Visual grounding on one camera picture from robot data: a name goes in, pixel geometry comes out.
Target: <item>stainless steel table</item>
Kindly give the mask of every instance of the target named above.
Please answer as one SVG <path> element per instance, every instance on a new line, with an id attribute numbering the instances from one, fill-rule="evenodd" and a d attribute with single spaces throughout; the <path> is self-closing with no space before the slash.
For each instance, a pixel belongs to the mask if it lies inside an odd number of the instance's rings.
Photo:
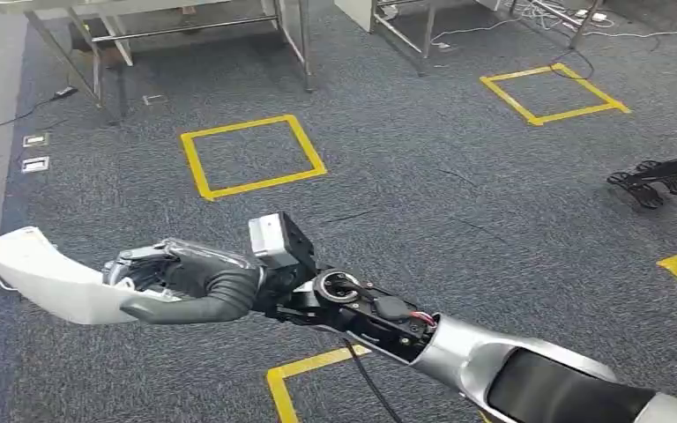
<path id="1" fill-rule="evenodd" d="M 346 15 L 349 16 L 357 25 L 361 26 L 362 29 L 368 33 L 373 33 L 376 30 L 377 24 L 385 27 L 390 33 L 398 37 L 408 48 L 416 52 L 420 57 L 421 61 L 419 64 L 419 73 L 422 75 L 426 68 L 426 59 L 429 57 L 430 49 L 432 46 L 432 37 L 433 30 L 435 27 L 435 15 L 437 12 L 437 4 L 439 0 L 333 0 L 334 3 L 341 9 Z M 499 1 L 483 1 L 476 0 L 478 3 L 486 6 L 493 11 L 496 11 L 499 6 Z M 575 48 L 583 36 L 585 27 L 590 23 L 589 19 L 585 19 L 583 22 L 577 21 L 576 19 L 568 16 L 565 13 L 557 11 L 549 4 L 542 2 L 541 0 L 525 0 L 536 6 L 553 13 L 557 18 L 562 21 L 569 22 L 575 31 L 575 35 L 571 38 L 569 42 L 570 48 Z M 593 4 L 590 8 L 590 13 L 588 16 L 592 16 L 593 13 L 603 4 L 603 0 L 592 0 Z M 396 28 L 388 19 L 380 16 L 378 14 L 378 8 L 384 6 L 398 5 L 398 4 L 409 4 L 409 3 L 422 3 L 427 5 L 427 24 L 424 31 L 424 39 L 420 45 L 415 44 L 407 36 L 403 34 L 398 28 Z M 510 6 L 510 14 L 515 10 L 515 5 L 517 0 L 512 0 Z"/>
<path id="2" fill-rule="evenodd" d="M 271 21 L 276 26 L 284 39 L 288 42 L 294 55 L 300 61 L 305 77 L 305 88 L 312 90 L 312 70 L 309 60 L 309 19 L 308 0 L 293 0 L 296 7 L 288 7 L 289 0 L 261 0 L 264 7 L 264 16 L 244 17 L 228 22 L 217 22 L 195 26 L 178 26 L 164 28 L 156 31 L 143 33 L 129 33 L 122 21 L 118 18 L 121 14 L 140 13 L 177 7 L 194 6 L 200 4 L 219 3 L 229 0 L 0 0 L 2 13 L 23 13 L 30 24 L 45 41 L 53 54 L 67 68 L 68 72 L 78 82 L 78 88 L 89 96 L 98 108 L 104 108 L 104 90 L 102 87 L 102 72 L 105 66 L 102 63 L 102 52 L 97 46 L 100 41 L 114 41 L 121 51 L 128 65 L 132 65 L 128 40 L 162 35 L 166 33 L 179 33 L 183 31 L 217 28 L 223 26 L 243 25 L 254 22 Z M 93 53 L 93 72 L 91 78 L 85 78 L 78 66 L 71 60 L 46 28 L 41 15 L 46 12 L 63 11 L 76 25 L 78 31 Z M 93 37 L 89 34 L 82 18 L 77 13 L 97 13 L 102 18 L 108 29 L 108 36 Z"/>

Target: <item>robotic arm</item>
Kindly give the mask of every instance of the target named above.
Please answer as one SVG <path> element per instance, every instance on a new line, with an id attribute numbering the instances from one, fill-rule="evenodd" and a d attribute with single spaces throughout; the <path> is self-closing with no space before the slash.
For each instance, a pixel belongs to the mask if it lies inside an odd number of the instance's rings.
<path id="1" fill-rule="evenodd" d="M 492 422 L 669 423 L 677 399 L 619 384 L 610 368 L 535 338 L 498 333 L 316 265 L 285 213 L 252 219 L 255 259 L 167 239 L 121 252 L 103 273 L 62 256 L 37 228 L 0 237 L 0 275 L 74 323 L 236 320 L 252 309 L 362 344 L 460 393 Z"/>

